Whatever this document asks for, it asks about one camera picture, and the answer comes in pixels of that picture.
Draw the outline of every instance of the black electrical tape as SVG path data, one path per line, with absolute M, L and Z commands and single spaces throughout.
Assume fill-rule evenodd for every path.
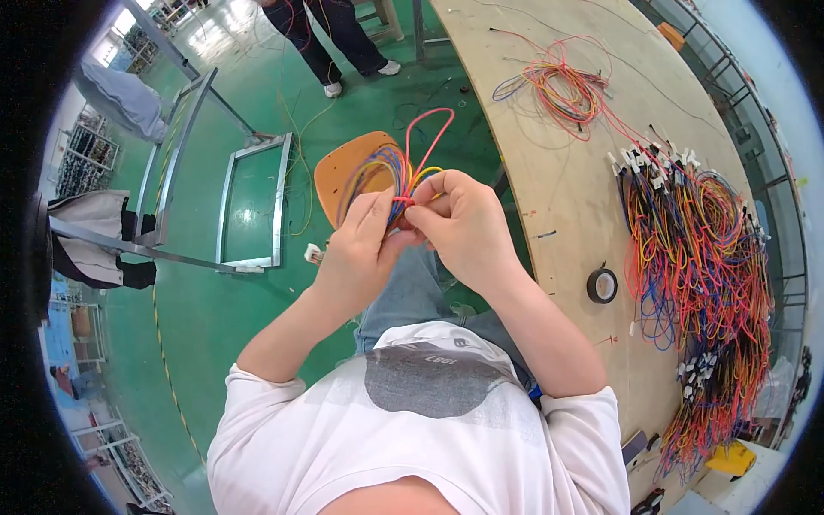
M 612 291 L 610 292 L 609 297 L 606 298 L 598 295 L 598 279 L 602 275 L 607 275 L 612 279 Z M 587 278 L 587 296 L 589 297 L 589 300 L 597 304 L 609 304 L 610 302 L 612 302 L 612 299 L 614 299 L 617 294 L 618 279 L 616 278 L 616 275 L 612 273 L 612 270 L 604 268 L 604 266 L 602 265 L 601 268 L 589 274 L 589 277 Z

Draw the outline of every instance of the left hand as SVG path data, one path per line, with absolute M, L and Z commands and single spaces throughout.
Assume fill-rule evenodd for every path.
M 329 240 L 321 267 L 310 289 L 321 312 L 350 320 L 374 301 L 408 245 L 424 237 L 415 231 L 386 234 L 394 189 L 359 195 L 346 219 Z

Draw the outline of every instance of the hand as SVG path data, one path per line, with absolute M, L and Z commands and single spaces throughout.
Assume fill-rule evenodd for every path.
M 441 196 L 433 200 L 436 194 Z M 456 279 L 482 297 L 524 272 L 492 188 L 445 170 L 424 180 L 412 199 L 417 205 L 406 209 L 406 222 L 429 239 Z
M 384 239 L 393 196 L 393 188 L 359 195 L 329 240 L 311 290 L 323 310 L 341 323 L 377 298 L 406 246 L 423 241 L 414 231 L 398 231 Z

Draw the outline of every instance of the yellow object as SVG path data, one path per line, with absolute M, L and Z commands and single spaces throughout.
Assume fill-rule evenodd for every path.
M 732 475 L 744 475 L 756 462 L 756 454 L 743 443 L 736 440 L 729 449 L 719 445 L 715 449 L 715 456 L 707 461 L 707 466 L 718 472 Z
M 678 33 L 677 30 L 672 28 L 672 25 L 663 22 L 661 25 L 658 26 L 658 32 L 660 32 L 667 41 L 670 42 L 672 47 L 676 50 L 676 52 L 681 52 L 681 49 L 684 48 L 684 36 Z

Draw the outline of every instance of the graphic print on t-shirt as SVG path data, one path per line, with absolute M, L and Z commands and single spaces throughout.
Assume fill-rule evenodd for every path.
M 457 348 L 473 347 L 455 339 Z M 460 417 L 498 386 L 520 383 L 508 363 L 428 341 L 381 347 L 365 353 L 363 378 L 369 399 L 385 411 L 411 411 L 430 419 Z

